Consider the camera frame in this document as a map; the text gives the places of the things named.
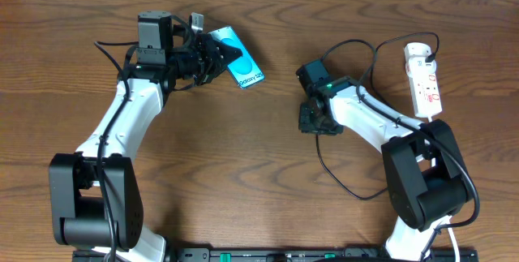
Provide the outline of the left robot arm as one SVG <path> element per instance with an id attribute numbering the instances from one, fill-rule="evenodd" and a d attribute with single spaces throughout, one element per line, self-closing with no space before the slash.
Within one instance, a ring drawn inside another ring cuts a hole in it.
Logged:
<path id="1" fill-rule="evenodd" d="M 73 153 L 58 153 L 49 164 L 54 238 L 96 261 L 173 259 L 166 239 L 144 225 L 136 154 L 178 80 L 209 84 L 246 54 L 231 29 L 204 32 L 197 13 L 182 20 L 144 11 L 137 29 L 116 64 L 116 94 L 103 119 Z"/>

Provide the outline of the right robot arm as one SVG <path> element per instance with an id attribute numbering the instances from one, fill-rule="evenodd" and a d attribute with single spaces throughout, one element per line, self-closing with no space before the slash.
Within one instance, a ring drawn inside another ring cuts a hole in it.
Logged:
<path id="1" fill-rule="evenodd" d="M 333 79 L 320 60 L 302 65 L 296 76 L 307 100 L 300 106 L 298 128 L 315 136 L 338 135 L 349 128 L 382 155 L 385 188 L 398 218 L 384 245 L 394 260 L 424 261 L 451 217 L 480 201 L 450 126 L 439 119 L 408 118 L 372 97 L 357 81 Z"/>

